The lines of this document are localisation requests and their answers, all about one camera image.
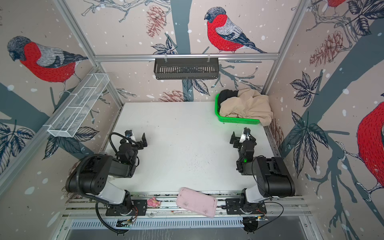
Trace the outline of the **green plastic basket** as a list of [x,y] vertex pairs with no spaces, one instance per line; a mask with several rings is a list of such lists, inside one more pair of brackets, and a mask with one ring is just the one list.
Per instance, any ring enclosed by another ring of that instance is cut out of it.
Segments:
[[215,98],[215,114],[218,120],[222,123],[234,123],[234,124],[247,124],[247,125],[258,125],[260,124],[259,120],[255,119],[243,119],[243,118],[230,118],[230,117],[222,117],[219,113],[219,95],[216,95]]

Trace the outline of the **beige shorts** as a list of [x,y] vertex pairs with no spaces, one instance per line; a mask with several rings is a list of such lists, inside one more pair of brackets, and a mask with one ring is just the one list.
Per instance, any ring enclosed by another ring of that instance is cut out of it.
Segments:
[[264,127],[272,123],[274,115],[269,97],[253,89],[239,90],[237,97],[221,103],[219,113],[222,117],[259,120]]

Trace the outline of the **black shorts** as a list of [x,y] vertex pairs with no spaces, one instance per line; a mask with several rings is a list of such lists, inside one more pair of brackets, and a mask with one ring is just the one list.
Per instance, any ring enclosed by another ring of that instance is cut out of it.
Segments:
[[233,97],[238,96],[238,90],[232,91],[232,90],[222,90],[217,98],[217,106],[218,106],[218,111],[220,111],[221,108],[221,103],[223,103],[225,100]]

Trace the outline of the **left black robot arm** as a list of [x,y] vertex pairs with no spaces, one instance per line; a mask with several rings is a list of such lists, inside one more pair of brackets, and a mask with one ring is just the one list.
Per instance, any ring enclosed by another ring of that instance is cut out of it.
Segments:
[[139,150],[148,146],[146,135],[136,141],[133,131],[127,130],[124,135],[110,133],[108,140],[115,154],[94,154],[83,158],[68,177],[65,189],[103,204],[108,217],[145,216],[147,202],[133,200],[129,191],[112,184],[108,177],[133,177],[140,164]]

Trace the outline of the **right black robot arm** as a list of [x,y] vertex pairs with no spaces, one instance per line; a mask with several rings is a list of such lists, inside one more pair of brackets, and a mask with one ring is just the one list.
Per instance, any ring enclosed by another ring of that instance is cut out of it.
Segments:
[[256,185],[243,189],[237,199],[226,199],[228,215],[265,215],[266,200],[295,195],[294,181],[282,158],[254,156],[257,142],[249,128],[244,128],[239,137],[233,133],[230,144],[238,150],[237,171],[243,176],[253,177]]

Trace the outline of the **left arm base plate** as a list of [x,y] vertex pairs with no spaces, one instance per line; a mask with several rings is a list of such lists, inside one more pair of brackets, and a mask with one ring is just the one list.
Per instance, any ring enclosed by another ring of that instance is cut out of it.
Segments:
[[147,208],[148,204],[146,200],[130,200],[120,205],[108,205],[106,210],[106,216],[145,216]]

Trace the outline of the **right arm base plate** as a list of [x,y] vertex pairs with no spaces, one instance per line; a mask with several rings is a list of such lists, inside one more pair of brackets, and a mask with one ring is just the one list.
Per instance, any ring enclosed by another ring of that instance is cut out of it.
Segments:
[[222,209],[226,210],[228,215],[265,215],[267,213],[265,205],[248,203],[240,198],[225,199]]

